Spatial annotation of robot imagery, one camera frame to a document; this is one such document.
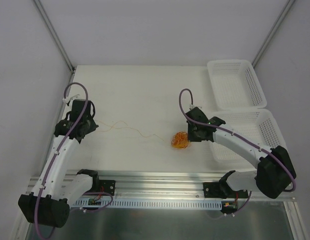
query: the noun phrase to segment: white cable clip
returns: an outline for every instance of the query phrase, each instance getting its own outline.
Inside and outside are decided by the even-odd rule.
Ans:
[[[189,110],[192,110],[193,108],[196,108],[196,107],[198,107],[199,109],[202,109],[201,106],[195,106],[195,105],[193,105],[193,104],[190,104],[190,105],[189,105]]]
[[[70,97],[67,96],[66,98],[63,98],[63,103],[68,104],[70,102]]]
[[[72,101],[72,100],[74,100],[74,99],[78,99],[79,96],[80,96],[79,94],[76,94],[76,95],[72,96],[69,100]]]

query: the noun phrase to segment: white basket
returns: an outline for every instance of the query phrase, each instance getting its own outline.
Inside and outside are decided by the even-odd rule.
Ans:
[[[216,60],[207,64],[208,74],[219,110],[264,108],[263,90],[247,60]]]
[[[272,148],[286,143],[272,113],[267,109],[218,111],[209,114],[210,118],[217,116],[231,125],[243,137],[248,137],[258,143]],[[244,158],[232,150],[210,142],[210,149],[214,159],[220,163],[236,164],[236,169],[253,168]]]

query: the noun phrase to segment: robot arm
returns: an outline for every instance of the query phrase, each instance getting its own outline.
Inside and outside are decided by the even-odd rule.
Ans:
[[[80,170],[75,179],[68,186],[62,188],[62,183],[74,150],[80,145],[82,139],[87,134],[95,131],[98,127],[93,120],[95,115],[94,104],[88,101],[85,113],[79,123],[65,139],[59,152],[57,152],[58,146],[84,108],[84,103],[80,99],[74,100],[71,111],[66,114],[66,118],[56,125],[54,132],[55,138],[48,158],[52,159],[57,154],[55,161],[53,163],[47,161],[39,180],[31,190],[31,194],[22,194],[18,200],[18,205],[29,223],[34,223],[35,205],[40,189],[43,189],[43,197],[40,198],[38,207],[38,223],[57,228],[64,226],[70,213],[70,207],[80,196],[87,191],[98,192],[100,190],[98,172],[86,169]],[[52,166],[43,186],[42,181],[51,164]]]
[[[234,135],[236,134],[234,129],[224,120],[216,116],[208,119],[198,107],[191,109],[186,115],[196,122],[220,126],[224,129],[199,125],[188,120],[187,131],[190,142],[211,141],[221,144],[239,154],[257,169],[247,172],[235,170],[228,172],[220,179],[217,187],[209,189],[212,195],[225,199],[232,191],[260,190],[267,197],[275,199],[285,191],[291,183],[290,177],[269,154],[261,151],[262,149],[276,156],[293,178],[296,178],[290,156],[285,148],[281,146],[271,148],[251,139],[247,141],[247,138],[242,140]],[[259,146],[259,149],[252,147],[252,144]]]

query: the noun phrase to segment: tangled orange thread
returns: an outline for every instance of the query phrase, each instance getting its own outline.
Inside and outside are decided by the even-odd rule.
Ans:
[[[173,136],[170,144],[173,148],[185,149],[191,144],[191,142],[188,140],[187,132],[180,131]]]

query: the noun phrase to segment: orange string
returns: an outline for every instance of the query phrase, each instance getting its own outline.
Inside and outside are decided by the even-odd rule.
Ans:
[[[163,138],[161,138],[160,136],[158,136],[157,134],[151,134],[151,135],[148,135],[148,136],[144,136],[144,135],[141,133],[140,130],[128,126],[128,124],[127,124],[126,122],[122,121],[122,120],[121,120],[121,121],[118,121],[118,122],[115,122],[112,126],[111,126],[111,125],[108,125],[108,124],[106,124],[106,123],[104,123],[104,122],[102,122],[102,121],[99,121],[99,120],[95,120],[95,121],[96,121],[96,122],[99,122],[99,123],[101,123],[101,124],[103,124],[103,125],[105,125],[105,126],[110,127],[110,129],[108,129],[108,130],[97,130],[96,132],[108,132],[108,131],[110,131],[110,130],[112,130],[112,129],[132,129],[132,130],[137,131],[137,132],[139,133],[139,135],[141,135],[143,138],[149,138],[149,137],[152,137],[152,136],[156,136],[156,137],[158,137],[159,139],[161,139],[163,142],[165,142],[165,140],[164,140]],[[115,125],[118,124],[118,123],[120,123],[120,122],[126,124],[126,126],[115,127]]]
[[[173,148],[185,149],[191,144],[191,142],[188,140],[187,132],[180,131],[173,136],[170,144]]]

